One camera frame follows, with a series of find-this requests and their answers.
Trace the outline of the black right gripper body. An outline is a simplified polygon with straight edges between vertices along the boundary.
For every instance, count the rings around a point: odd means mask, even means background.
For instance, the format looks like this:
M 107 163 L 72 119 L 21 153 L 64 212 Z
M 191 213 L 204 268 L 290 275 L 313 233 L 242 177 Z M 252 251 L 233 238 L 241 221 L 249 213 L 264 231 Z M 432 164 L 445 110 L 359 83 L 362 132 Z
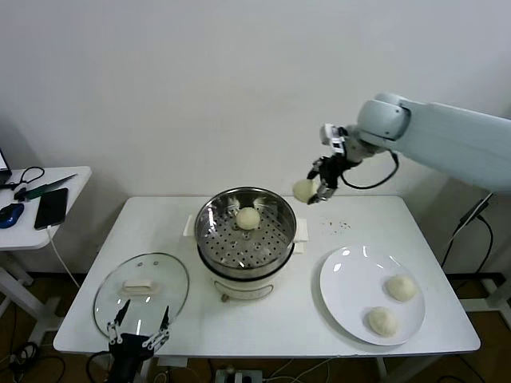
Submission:
M 324 156 L 319 165 L 319 176 L 327 188 L 338 187 L 339 178 L 351 168 L 351 162 L 341 154 Z

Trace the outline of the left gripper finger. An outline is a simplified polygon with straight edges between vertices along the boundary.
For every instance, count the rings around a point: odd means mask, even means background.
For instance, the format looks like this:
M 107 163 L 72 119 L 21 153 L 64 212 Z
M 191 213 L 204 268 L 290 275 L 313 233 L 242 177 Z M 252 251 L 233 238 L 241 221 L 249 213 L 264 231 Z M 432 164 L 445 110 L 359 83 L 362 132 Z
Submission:
M 125 315 L 129 309 L 129 304 L 131 300 L 128 299 L 123 307 L 118 310 L 115 318 L 107 323 L 107 334 L 109 338 L 109 344 L 121 344 L 123 342 L 120 327 L 125 318 Z
M 170 339 L 168 312 L 169 306 L 166 307 L 159 330 L 142 343 L 143 348 L 147 350 L 159 350 L 164 343 Z

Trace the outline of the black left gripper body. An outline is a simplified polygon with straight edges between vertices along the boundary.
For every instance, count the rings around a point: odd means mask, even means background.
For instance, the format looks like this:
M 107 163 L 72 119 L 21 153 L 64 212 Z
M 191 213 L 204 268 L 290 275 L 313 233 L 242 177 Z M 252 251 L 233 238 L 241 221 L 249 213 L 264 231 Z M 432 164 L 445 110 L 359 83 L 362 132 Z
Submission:
M 122 334 L 122 343 L 109 346 L 113 364 L 109 371 L 108 382 L 134 382 L 140 365 L 153 357 L 154 350 L 143 344 L 149 337 L 135 334 Z

